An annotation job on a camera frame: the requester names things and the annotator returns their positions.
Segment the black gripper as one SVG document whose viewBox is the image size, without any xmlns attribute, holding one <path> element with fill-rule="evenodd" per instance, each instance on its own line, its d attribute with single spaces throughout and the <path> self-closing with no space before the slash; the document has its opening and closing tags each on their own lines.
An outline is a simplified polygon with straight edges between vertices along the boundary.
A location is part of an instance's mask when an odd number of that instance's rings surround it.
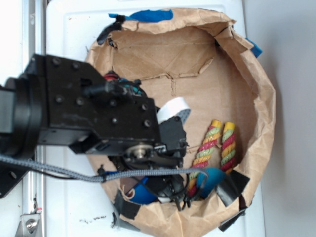
<svg viewBox="0 0 316 237">
<path fill-rule="evenodd" d="M 69 145 L 76 154 L 120 157 L 130 169 L 181 168 L 186 154 L 186 133 L 178 116 L 158 124 L 154 100 L 133 96 L 83 110 L 86 122 L 75 126 Z"/>
</svg>

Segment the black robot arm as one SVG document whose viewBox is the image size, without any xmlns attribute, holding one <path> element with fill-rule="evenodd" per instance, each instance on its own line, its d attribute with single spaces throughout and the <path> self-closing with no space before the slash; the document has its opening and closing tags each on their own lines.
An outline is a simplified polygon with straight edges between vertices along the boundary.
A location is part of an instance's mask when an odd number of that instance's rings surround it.
<svg viewBox="0 0 316 237">
<path fill-rule="evenodd" d="M 37 145 L 106 155 L 130 168 L 183 166 L 181 119 L 158 120 L 141 82 L 101 75 L 86 62 L 34 55 L 18 78 L 0 89 L 0 151 L 28 158 Z"/>
</svg>

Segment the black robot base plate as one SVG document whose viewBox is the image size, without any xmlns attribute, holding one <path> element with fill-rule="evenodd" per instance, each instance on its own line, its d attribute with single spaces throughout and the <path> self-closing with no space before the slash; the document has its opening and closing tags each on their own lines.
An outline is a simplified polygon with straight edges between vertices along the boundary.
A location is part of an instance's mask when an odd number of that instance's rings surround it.
<svg viewBox="0 0 316 237">
<path fill-rule="evenodd" d="M 28 172 L 25 167 L 0 162 L 0 198 L 5 198 Z"/>
</svg>

